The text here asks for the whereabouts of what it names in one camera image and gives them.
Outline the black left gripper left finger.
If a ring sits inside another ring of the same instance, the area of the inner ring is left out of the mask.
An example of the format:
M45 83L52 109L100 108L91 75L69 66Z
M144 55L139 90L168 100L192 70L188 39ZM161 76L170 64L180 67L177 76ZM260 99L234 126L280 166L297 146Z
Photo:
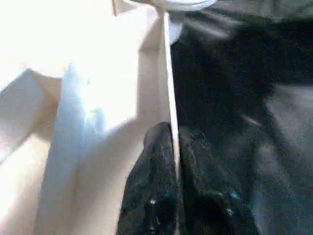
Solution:
M125 184L119 214L121 235L173 235L178 208L171 126L151 127Z

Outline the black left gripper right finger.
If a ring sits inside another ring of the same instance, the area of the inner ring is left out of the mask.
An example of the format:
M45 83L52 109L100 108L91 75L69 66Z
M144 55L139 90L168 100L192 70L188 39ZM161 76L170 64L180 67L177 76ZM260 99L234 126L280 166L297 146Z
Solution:
M179 130L186 231L189 235L257 235L241 186L205 135Z

